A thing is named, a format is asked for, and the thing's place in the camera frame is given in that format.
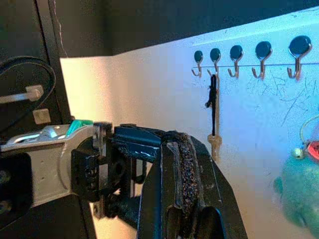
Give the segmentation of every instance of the black cabinet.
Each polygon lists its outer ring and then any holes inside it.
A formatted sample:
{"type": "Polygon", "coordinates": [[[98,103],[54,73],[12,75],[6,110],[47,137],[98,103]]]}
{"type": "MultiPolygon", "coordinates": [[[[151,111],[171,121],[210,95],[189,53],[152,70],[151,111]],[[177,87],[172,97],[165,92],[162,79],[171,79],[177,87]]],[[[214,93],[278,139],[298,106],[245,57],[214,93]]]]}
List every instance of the black cabinet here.
{"type": "MultiPolygon", "coordinates": [[[[49,114],[43,123],[28,112],[40,100],[0,104],[1,141],[71,120],[48,1],[0,1],[0,64],[17,56],[33,56],[47,62],[55,72],[56,86],[38,107],[43,114],[49,114]]],[[[52,87],[49,74],[37,65],[18,65],[0,75],[0,96],[25,93],[26,87],[34,85],[41,85],[45,96],[52,87]]]]}

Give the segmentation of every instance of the dark wall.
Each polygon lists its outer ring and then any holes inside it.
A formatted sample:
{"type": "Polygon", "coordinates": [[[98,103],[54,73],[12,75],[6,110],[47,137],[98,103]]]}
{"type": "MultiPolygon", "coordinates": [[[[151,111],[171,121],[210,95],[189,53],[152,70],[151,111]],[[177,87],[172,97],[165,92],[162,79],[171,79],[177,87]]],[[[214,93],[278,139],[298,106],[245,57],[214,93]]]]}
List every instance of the dark wall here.
{"type": "Polygon", "coordinates": [[[319,0],[56,0],[56,12],[65,51],[80,57],[116,55],[317,5],[319,0]]]}

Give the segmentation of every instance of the teal stuffed toy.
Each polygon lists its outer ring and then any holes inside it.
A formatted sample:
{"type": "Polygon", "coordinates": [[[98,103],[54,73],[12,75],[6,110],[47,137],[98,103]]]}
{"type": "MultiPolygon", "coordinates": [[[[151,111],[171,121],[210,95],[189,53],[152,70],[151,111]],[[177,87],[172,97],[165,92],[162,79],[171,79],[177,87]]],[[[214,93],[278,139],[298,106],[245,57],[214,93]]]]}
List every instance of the teal stuffed toy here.
{"type": "Polygon", "coordinates": [[[319,142],[305,142],[301,129],[303,148],[296,148],[286,161],[281,177],[274,188],[282,196],[286,218],[300,227],[308,227],[319,239],[319,142]]]}

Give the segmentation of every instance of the teal part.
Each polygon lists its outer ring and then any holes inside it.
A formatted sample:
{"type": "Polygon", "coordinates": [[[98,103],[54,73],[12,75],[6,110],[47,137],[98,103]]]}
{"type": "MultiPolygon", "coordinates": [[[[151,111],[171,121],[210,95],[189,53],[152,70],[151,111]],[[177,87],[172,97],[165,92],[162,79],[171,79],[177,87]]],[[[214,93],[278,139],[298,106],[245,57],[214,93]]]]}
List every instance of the teal part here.
{"type": "Polygon", "coordinates": [[[78,128],[81,128],[85,125],[91,125],[93,124],[92,120],[84,120],[84,119],[76,119],[72,122],[72,124],[69,127],[69,130],[66,133],[66,136],[69,136],[72,134],[74,131],[76,131],[78,128]]]}
{"type": "Polygon", "coordinates": [[[319,239],[319,162],[309,156],[302,160],[290,156],[274,189],[282,194],[285,217],[297,226],[307,226],[319,239]]]}
{"type": "Polygon", "coordinates": [[[201,59],[203,58],[203,53],[201,51],[195,51],[194,59],[197,63],[200,63],[201,59]]]}

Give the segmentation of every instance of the metal hook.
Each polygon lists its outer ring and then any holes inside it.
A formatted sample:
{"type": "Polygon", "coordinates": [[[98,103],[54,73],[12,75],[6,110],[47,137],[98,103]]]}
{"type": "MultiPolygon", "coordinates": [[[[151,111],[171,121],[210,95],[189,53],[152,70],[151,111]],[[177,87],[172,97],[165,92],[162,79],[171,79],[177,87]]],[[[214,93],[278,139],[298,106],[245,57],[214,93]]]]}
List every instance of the metal hook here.
{"type": "Polygon", "coordinates": [[[197,62],[197,67],[198,67],[198,74],[195,73],[195,71],[192,69],[192,73],[194,76],[199,76],[201,77],[201,66],[200,63],[203,61],[203,53],[201,51],[196,51],[194,54],[194,59],[197,62]]]}
{"type": "Polygon", "coordinates": [[[244,55],[243,49],[239,45],[235,45],[230,49],[230,58],[233,62],[235,62],[235,74],[234,75],[232,74],[231,69],[228,68],[228,73],[229,73],[230,77],[236,77],[236,78],[239,77],[238,62],[243,57],[243,55],[244,55]]]}
{"type": "Polygon", "coordinates": [[[218,74],[219,74],[219,69],[218,69],[217,63],[218,63],[218,61],[220,60],[220,57],[221,57],[221,54],[220,54],[219,49],[214,48],[214,49],[212,49],[212,50],[210,51],[210,58],[211,58],[211,60],[214,62],[215,74],[212,74],[212,73],[210,72],[210,70],[207,70],[207,72],[209,73],[209,75],[210,75],[211,77],[212,77],[213,75],[215,75],[217,79],[219,79],[219,76],[218,76],[218,74]]]}
{"type": "Polygon", "coordinates": [[[272,52],[271,44],[268,41],[262,41],[256,46],[256,56],[260,60],[260,74],[257,76],[256,69],[253,67],[251,70],[255,78],[265,78],[265,61],[270,57],[272,52]]]}
{"type": "Polygon", "coordinates": [[[301,75],[301,59],[306,56],[311,49],[313,48],[311,44],[311,40],[307,36],[298,36],[295,39],[293,39],[290,43],[290,46],[288,48],[290,54],[295,58],[295,73],[292,74],[291,68],[287,67],[287,73],[289,78],[296,78],[299,80],[301,75]]]}

